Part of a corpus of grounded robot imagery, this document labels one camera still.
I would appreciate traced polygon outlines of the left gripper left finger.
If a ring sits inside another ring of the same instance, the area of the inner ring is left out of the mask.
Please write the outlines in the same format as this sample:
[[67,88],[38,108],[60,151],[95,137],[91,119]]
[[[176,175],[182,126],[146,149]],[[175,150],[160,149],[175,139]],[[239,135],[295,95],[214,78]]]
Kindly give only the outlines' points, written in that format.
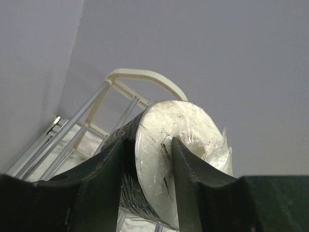
[[0,176],[3,232],[114,232],[123,177],[124,141],[48,181]]

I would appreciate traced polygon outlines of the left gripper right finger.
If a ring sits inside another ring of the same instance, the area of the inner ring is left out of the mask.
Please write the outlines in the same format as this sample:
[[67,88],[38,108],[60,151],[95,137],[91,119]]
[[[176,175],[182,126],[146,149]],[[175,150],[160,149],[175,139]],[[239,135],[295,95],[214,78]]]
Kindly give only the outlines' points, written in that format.
[[172,140],[179,229],[182,232],[306,232],[309,178],[235,178]]

